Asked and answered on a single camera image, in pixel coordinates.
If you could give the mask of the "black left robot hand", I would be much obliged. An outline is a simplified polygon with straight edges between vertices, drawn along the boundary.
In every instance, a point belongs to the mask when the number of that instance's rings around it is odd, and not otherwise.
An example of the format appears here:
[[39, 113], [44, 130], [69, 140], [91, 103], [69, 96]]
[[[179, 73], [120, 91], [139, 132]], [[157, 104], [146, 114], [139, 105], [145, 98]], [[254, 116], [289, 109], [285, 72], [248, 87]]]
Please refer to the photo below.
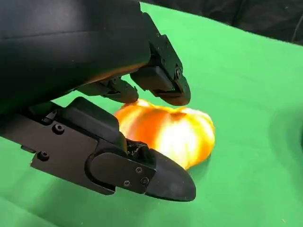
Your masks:
[[136, 88], [174, 106], [190, 102], [183, 66], [136, 0], [3, 0], [0, 135], [34, 154], [31, 166], [104, 195], [116, 187], [192, 201], [196, 186], [175, 161], [127, 139], [116, 117], [72, 91], [129, 104]]

